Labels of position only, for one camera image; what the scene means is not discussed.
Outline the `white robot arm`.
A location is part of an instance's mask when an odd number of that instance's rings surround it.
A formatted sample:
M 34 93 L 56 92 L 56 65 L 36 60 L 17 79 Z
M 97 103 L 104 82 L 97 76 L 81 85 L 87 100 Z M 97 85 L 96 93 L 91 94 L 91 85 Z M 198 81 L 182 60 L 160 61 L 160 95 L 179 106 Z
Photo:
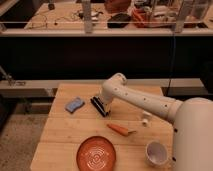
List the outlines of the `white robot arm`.
M 172 171 L 213 171 L 213 101 L 185 101 L 128 88 L 126 77 L 114 74 L 101 86 L 104 108 L 114 98 L 155 114 L 173 125 Z

